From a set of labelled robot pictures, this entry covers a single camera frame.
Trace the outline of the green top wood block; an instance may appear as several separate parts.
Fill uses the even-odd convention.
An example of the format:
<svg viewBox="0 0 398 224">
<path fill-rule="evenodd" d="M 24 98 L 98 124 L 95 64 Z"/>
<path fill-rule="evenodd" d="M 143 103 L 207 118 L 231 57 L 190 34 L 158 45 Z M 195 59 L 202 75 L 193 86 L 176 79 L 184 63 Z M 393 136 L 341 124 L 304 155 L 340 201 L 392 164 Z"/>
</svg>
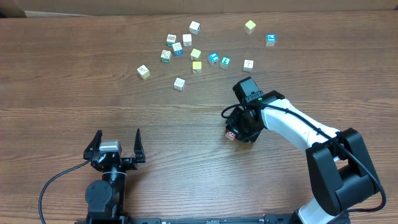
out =
<svg viewBox="0 0 398 224">
<path fill-rule="evenodd" d="M 220 61 L 220 67 L 222 69 L 227 70 L 229 68 L 230 63 L 231 63 L 231 59 L 229 57 L 223 57 Z"/>
</svg>

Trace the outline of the plain white wood block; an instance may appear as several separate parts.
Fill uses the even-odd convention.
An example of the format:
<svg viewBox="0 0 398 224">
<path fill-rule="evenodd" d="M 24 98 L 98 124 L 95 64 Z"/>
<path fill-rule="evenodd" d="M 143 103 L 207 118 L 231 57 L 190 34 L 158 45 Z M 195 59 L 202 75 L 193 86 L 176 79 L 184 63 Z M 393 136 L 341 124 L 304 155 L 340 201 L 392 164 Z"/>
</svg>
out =
<svg viewBox="0 0 398 224">
<path fill-rule="evenodd" d="M 192 35 L 191 34 L 182 35 L 182 39 L 183 39 L 184 47 L 192 46 Z"/>
</svg>

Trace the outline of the yellow top block far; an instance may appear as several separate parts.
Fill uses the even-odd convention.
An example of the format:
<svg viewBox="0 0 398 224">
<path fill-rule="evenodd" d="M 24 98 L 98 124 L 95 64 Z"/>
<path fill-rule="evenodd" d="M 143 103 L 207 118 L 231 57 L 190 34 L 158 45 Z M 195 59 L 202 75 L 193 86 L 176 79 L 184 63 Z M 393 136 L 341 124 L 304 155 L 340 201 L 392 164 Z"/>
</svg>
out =
<svg viewBox="0 0 398 224">
<path fill-rule="evenodd" d="M 252 20 L 247 21 L 244 25 L 244 30 L 247 34 L 253 33 L 255 31 L 255 28 L 256 24 Z"/>
</svg>

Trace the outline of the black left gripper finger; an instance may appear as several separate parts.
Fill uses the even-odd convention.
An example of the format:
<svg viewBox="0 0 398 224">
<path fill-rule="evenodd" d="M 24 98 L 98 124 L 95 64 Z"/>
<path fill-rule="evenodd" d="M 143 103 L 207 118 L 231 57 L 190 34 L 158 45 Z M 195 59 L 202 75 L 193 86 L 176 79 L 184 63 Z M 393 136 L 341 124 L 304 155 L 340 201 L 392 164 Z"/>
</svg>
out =
<svg viewBox="0 0 398 224">
<path fill-rule="evenodd" d="M 145 163 L 146 155 L 144 152 L 144 148 L 141 141 L 141 133 L 140 129 L 136 131 L 136 137 L 134 140 L 134 154 L 135 154 L 135 162 L 136 163 Z"/>
<path fill-rule="evenodd" d="M 95 152 L 99 150 L 102 135 L 103 135 L 102 130 L 101 129 L 97 130 L 93 140 L 89 143 L 89 145 L 86 147 L 86 149 L 83 152 L 84 160 L 92 159 Z"/>
</svg>

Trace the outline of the blue top wood block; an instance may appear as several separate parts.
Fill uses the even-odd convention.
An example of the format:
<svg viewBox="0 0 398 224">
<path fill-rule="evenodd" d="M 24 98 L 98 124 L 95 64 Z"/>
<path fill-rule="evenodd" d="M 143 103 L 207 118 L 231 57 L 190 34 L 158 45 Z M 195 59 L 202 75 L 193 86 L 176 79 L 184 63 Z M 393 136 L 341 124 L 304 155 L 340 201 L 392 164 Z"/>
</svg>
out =
<svg viewBox="0 0 398 224">
<path fill-rule="evenodd" d="M 216 65 L 220 61 L 220 58 L 216 52 L 209 54 L 208 62 L 211 66 Z"/>
</svg>

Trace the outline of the white wood block far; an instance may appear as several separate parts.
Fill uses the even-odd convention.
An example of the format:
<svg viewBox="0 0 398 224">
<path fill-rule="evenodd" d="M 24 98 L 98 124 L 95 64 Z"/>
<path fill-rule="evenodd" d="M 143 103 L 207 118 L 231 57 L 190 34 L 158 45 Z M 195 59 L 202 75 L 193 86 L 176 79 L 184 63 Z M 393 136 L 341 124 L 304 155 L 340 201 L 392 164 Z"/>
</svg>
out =
<svg viewBox="0 0 398 224">
<path fill-rule="evenodd" d="M 200 31 L 200 23 L 192 21 L 190 26 L 189 26 L 189 31 L 192 34 L 198 35 L 199 31 Z"/>
</svg>

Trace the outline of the blue top block far right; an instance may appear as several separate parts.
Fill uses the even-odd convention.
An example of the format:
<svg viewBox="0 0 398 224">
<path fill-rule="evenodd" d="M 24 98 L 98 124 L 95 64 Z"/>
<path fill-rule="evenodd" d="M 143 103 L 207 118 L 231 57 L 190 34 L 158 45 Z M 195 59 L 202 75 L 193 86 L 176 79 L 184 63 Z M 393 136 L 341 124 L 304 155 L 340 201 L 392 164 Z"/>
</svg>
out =
<svg viewBox="0 0 398 224">
<path fill-rule="evenodd" d="M 266 47 L 273 47 L 276 43 L 275 34 L 267 34 L 266 35 Z"/>
</svg>

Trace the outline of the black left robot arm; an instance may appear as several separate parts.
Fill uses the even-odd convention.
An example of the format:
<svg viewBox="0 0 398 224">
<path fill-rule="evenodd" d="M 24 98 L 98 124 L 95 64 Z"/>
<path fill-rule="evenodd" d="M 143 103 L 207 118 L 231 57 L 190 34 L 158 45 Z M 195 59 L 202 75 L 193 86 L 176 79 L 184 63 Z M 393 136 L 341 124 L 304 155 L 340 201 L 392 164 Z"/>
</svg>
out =
<svg viewBox="0 0 398 224">
<path fill-rule="evenodd" d="M 131 216 L 124 211 L 126 172 L 136 170 L 138 164 L 146 161 L 140 131 L 136 131 L 132 157 L 122 157 L 121 143 L 102 141 L 102 135 L 101 130 L 97 131 L 83 153 L 83 158 L 102 173 L 101 179 L 92 182 L 85 191 L 88 204 L 85 222 L 132 223 Z"/>
</svg>

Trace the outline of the plain wood block yellow side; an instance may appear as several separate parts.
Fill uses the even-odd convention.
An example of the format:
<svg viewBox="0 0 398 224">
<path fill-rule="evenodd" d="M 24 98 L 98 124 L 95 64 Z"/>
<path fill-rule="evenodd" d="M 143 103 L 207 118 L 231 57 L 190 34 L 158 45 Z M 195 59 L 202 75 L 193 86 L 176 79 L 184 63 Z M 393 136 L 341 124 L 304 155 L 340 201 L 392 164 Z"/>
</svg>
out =
<svg viewBox="0 0 398 224">
<path fill-rule="evenodd" d="M 139 68 L 137 68 L 137 72 L 144 80 L 150 75 L 150 71 L 145 65 L 141 65 Z"/>
</svg>

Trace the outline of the yellow top block upper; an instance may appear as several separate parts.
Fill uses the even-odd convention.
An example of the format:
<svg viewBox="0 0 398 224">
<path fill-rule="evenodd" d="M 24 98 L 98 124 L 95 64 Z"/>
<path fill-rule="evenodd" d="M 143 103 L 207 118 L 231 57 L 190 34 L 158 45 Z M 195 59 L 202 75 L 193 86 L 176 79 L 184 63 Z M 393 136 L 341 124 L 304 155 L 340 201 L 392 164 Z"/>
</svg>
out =
<svg viewBox="0 0 398 224">
<path fill-rule="evenodd" d="M 198 60 L 200 60 L 200 57 L 201 57 L 201 50 L 192 49 L 191 54 L 190 54 L 190 59 L 193 61 L 198 61 Z"/>
</svg>

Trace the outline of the wood block green R side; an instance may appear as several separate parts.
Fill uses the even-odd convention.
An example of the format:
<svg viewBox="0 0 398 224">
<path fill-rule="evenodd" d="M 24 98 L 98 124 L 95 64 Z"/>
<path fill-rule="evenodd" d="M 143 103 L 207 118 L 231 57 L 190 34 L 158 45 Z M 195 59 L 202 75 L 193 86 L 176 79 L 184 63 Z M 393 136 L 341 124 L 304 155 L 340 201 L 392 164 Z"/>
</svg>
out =
<svg viewBox="0 0 398 224">
<path fill-rule="evenodd" d="M 169 50 L 163 50 L 161 53 L 161 61 L 164 63 L 170 63 L 170 59 L 171 59 L 172 53 Z"/>
</svg>

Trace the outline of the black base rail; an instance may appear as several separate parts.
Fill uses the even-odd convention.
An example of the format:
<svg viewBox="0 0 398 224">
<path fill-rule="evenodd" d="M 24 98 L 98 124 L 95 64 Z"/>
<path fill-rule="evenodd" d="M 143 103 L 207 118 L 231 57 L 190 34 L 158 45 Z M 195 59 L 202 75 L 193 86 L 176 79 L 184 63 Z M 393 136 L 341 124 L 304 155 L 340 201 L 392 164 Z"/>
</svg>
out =
<svg viewBox="0 0 398 224">
<path fill-rule="evenodd" d="M 128 223 L 128 224 L 299 224 L 302 223 L 296 213 L 264 215 L 262 217 L 235 217 L 235 218 L 185 218 L 185 219 L 160 219 L 160 218 L 122 218 L 119 220 L 92 220 L 87 217 L 84 221 L 75 224 L 92 223 Z"/>
</svg>

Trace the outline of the red sided wood block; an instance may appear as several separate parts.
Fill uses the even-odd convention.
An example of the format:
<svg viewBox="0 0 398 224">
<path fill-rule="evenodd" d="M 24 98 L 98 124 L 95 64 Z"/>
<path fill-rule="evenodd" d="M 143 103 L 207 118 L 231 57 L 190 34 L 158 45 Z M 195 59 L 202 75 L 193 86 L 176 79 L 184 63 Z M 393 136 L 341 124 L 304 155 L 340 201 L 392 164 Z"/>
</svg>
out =
<svg viewBox="0 0 398 224">
<path fill-rule="evenodd" d="M 236 138 L 236 134 L 232 131 L 227 131 L 225 133 L 225 137 L 228 138 L 229 140 L 233 141 Z"/>
</svg>

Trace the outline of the yellow top block lower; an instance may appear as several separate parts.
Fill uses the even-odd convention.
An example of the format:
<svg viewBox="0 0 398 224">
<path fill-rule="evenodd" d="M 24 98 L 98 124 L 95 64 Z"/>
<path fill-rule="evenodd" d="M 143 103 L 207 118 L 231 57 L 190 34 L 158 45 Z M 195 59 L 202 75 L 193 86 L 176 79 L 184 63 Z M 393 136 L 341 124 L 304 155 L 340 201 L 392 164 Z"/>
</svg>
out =
<svg viewBox="0 0 398 224">
<path fill-rule="evenodd" d="M 193 73 L 201 73 L 202 71 L 202 63 L 200 61 L 192 62 L 192 72 Z"/>
</svg>

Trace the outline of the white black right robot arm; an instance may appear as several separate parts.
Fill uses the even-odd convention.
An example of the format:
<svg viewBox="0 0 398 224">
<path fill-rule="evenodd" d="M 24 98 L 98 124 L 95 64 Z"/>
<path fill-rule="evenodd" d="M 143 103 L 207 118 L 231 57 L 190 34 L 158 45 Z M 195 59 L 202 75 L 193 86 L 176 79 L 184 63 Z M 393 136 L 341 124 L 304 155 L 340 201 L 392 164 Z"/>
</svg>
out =
<svg viewBox="0 0 398 224">
<path fill-rule="evenodd" d="M 385 207 L 386 193 L 356 130 L 325 126 L 276 91 L 234 93 L 239 102 L 223 116 L 228 134 L 241 142 L 255 142 L 263 129 L 269 129 L 303 151 L 307 160 L 314 198 L 293 214 L 265 215 L 265 223 L 349 223 L 350 213 Z"/>
</svg>

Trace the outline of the white wood block letter T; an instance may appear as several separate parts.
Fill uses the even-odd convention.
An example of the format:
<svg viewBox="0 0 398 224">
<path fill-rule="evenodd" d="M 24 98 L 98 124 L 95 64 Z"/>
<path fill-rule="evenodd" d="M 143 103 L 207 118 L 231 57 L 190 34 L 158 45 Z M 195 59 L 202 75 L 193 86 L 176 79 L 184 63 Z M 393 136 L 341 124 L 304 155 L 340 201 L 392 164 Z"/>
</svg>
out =
<svg viewBox="0 0 398 224">
<path fill-rule="evenodd" d="M 253 60 L 245 60 L 243 65 L 244 72 L 252 72 L 254 61 Z"/>
</svg>

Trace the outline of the wood block blue side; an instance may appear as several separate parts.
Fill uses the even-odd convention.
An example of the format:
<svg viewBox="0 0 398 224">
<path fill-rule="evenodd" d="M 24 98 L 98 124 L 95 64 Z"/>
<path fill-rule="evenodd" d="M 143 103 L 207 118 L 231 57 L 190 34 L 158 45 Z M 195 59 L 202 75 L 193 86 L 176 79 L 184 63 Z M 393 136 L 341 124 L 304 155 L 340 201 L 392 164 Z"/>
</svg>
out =
<svg viewBox="0 0 398 224">
<path fill-rule="evenodd" d="M 176 42 L 176 43 L 172 44 L 172 48 L 173 48 L 175 56 L 183 54 L 183 48 L 182 48 L 182 45 L 180 42 Z"/>
</svg>

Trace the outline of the wood block letter E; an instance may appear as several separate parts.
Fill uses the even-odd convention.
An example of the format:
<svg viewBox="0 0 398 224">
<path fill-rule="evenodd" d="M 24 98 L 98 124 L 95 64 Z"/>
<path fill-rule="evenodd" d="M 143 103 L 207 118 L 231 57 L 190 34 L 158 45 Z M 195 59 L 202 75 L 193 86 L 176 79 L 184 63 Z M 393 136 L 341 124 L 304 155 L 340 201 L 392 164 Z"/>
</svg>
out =
<svg viewBox="0 0 398 224">
<path fill-rule="evenodd" d="M 185 80 L 181 78 L 176 78 L 174 82 L 174 88 L 179 91 L 183 91 L 185 88 Z"/>
</svg>

